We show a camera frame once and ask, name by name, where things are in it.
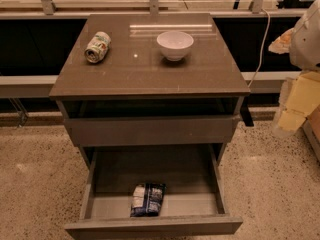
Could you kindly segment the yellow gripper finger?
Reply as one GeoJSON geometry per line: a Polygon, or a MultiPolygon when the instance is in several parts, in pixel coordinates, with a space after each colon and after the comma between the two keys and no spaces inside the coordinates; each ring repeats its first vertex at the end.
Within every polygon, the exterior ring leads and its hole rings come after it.
{"type": "Polygon", "coordinates": [[[320,73],[309,71],[296,79],[286,102],[280,111],[277,126],[286,132],[296,132],[306,118],[320,105],[320,73]]]}
{"type": "Polygon", "coordinates": [[[293,33],[293,28],[288,29],[279,37],[277,37],[268,47],[268,50],[276,54],[285,54],[289,52],[289,47],[291,45],[291,37],[293,33]]]}

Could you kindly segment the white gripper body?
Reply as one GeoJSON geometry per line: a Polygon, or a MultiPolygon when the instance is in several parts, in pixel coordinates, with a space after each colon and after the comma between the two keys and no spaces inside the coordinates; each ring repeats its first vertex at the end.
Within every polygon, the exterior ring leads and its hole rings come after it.
{"type": "Polygon", "coordinates": [[[280,96],[279,96],[279,110],[283,111],[286,109],[286,102],[289,98],[289,95],[291,93],[291,90],[293,88],[293,85],[295,84],[296,80],[293,78],[287,78],[280,90],[280,96]]]}

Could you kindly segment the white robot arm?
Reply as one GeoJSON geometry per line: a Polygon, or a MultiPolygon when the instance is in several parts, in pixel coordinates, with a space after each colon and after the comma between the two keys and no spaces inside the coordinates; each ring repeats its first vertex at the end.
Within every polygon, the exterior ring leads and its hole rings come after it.
{"type": "Polygon", "coordinates": [[[320,105],[320,0],[315,0],[295,26],[285,31],[268,50],[289,54],[290,63],[301,70],[282,84],[279,109],[273,119],[277,137],[293,135],[320,105]]]}

